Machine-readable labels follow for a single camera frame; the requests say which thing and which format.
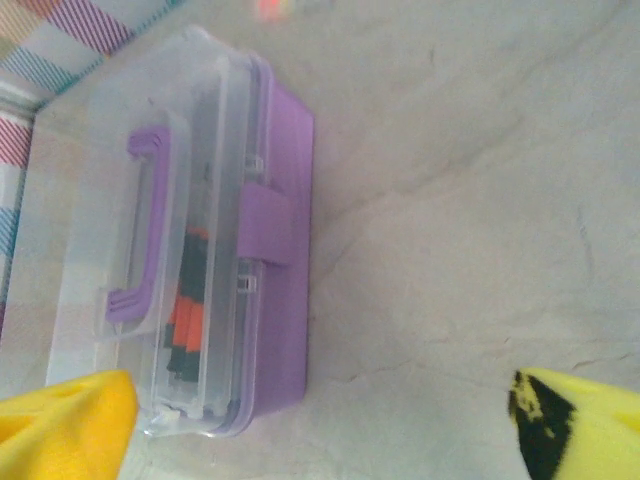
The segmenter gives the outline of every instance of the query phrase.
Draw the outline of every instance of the black marking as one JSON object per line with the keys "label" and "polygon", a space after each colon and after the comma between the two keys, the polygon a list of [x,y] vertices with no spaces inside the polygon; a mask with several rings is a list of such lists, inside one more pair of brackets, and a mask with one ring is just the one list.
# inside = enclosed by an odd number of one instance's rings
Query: black marking
{"label": "black marking", "polygon": [[[516,387],[522,375],[516,373]],[[569,424],[575,407],[535,377],[526,376],[540,404],[541,418],[530,420],[518,405],[515,392],[509,394],[509,411],[518,425],[520,451],[532,480],[553,480],[571,438]]]}

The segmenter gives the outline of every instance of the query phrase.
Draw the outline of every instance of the purple storage box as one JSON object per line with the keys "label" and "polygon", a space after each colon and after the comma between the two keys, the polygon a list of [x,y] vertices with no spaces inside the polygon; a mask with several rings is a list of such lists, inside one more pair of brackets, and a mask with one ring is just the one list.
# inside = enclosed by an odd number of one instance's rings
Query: purple storage box
{"label": "purple storage box", "polygon": [[128,370],[150,435],[299,402],[312,114],[191,27],[107,77],[89,123],[47,382]]}

